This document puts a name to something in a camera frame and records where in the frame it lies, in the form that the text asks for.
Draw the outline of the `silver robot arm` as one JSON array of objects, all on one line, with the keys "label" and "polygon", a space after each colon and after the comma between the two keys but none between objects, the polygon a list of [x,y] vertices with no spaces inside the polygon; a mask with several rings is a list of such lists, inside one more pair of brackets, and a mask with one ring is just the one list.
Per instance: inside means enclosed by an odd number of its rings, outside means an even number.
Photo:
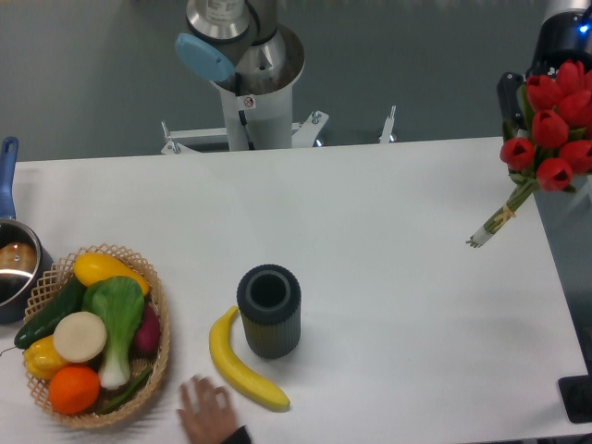
[{"label": "silver robot arm", "polygon": [[176,51],[233,151],[446,139],[525,121],[524,79],[591,62],[587,1],[190,1]]}]

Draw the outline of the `person's hand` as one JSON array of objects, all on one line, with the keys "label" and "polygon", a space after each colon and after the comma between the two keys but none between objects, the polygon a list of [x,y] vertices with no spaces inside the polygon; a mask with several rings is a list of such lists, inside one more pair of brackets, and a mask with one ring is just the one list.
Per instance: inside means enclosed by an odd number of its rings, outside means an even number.
[{"label": "person's hand", "polygon": [[228,390],[193,376],[179,386],[181,426],[190,443],[223,443],[239,429]]}]

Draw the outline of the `dark sleeve forearm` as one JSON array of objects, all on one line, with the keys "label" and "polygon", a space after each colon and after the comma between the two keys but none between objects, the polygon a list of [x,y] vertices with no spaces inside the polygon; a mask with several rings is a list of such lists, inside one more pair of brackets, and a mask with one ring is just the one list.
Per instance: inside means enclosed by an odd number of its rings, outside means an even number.
[{"label": "dark sleeve forearm", "polygon": [[245,425],[238,427],[228,437],[219,441],[219,444],[252,444],[252,438]]}]

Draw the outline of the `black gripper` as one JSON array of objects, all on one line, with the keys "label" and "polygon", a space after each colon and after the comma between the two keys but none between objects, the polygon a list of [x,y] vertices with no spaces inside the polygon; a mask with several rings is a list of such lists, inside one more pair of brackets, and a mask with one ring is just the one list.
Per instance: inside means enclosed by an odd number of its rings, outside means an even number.
[{"label": "black gripper", "polygon": [[[581,62],[584,72],[591,69],[590,9],[558,12],[542,24],[526,77],[557,72],[566,61]],[[497,83],[503,139],[510,139],[519,130],[526,130],[524,86],[524,76],[513,72],[503,73]]]}]

